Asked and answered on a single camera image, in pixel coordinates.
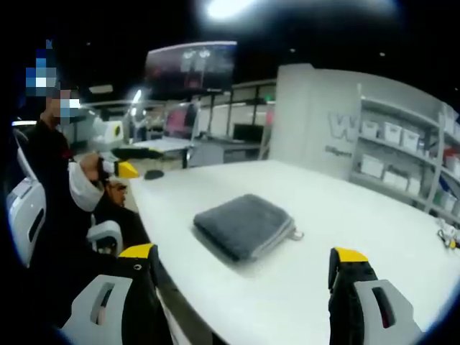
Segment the person's left hand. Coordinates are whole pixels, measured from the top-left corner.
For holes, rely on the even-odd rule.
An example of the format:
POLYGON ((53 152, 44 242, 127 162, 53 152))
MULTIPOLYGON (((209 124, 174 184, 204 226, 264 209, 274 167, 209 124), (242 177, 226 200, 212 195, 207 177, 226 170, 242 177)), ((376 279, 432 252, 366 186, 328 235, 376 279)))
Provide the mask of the person's left hand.
POLYGON ((97 152, 84 155, 80 159, 80 167, 90 183, 97 187, 104 185, 104 170, 102 158, 97 152))

